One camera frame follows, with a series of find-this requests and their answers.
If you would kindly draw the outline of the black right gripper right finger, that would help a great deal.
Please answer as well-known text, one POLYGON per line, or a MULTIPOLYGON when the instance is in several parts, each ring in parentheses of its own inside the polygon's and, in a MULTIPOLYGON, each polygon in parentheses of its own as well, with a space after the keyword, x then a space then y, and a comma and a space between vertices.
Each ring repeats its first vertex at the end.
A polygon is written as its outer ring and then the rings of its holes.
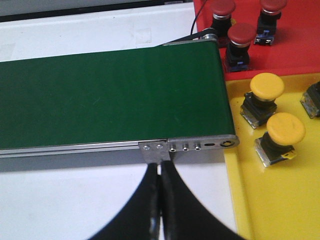
POLYGON ((166 240, 242 240, 194 196, 170 160, 161 163, 161 208, 166 240))

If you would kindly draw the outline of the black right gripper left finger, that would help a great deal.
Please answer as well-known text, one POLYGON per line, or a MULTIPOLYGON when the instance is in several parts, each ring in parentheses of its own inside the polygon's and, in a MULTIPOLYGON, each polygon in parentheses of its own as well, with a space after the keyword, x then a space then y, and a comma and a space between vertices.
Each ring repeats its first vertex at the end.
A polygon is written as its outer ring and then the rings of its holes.
POLYGON ((160 176, 149 163, 127 203, 91 240, 157 240, 160 234, 160 176))

